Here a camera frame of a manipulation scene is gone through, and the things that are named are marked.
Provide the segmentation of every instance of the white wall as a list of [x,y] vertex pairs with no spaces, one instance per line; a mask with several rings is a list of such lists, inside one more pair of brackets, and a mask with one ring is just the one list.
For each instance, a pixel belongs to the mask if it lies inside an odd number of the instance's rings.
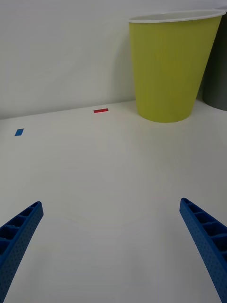
[[0,118],[134,99],[128,16],[218,0],[1,0]]

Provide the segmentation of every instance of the table surface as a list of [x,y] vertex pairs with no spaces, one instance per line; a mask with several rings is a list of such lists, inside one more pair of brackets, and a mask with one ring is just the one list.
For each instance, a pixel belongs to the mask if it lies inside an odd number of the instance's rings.
[[173,124],[135,102],[1,120],[0,226],[44,208],[5,303],[220,302],[179,205],[227,225],[226,175],[227,112],[200,101]]

